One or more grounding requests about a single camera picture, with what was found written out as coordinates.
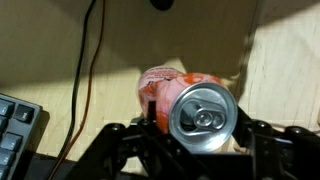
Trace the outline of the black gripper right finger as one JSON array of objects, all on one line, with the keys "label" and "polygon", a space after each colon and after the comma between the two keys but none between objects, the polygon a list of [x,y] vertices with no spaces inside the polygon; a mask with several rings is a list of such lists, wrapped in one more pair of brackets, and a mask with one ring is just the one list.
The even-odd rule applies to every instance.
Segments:
[{"label": "black gripper right finger", "polygon": [[233,131],[233,137],[235,139],[244,139],[249,134],[252,120],[240,107],[237,107],[237,110],[237,122]]}]

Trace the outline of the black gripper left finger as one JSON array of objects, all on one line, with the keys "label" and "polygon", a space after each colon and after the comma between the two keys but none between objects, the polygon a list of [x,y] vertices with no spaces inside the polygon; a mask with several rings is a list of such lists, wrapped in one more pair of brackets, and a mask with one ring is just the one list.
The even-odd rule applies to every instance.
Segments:
[{"label": "black gripper left finger", "polygon": [[147,123],[151,124],[156,121],[156,102],[150,101],[147,110]]}]

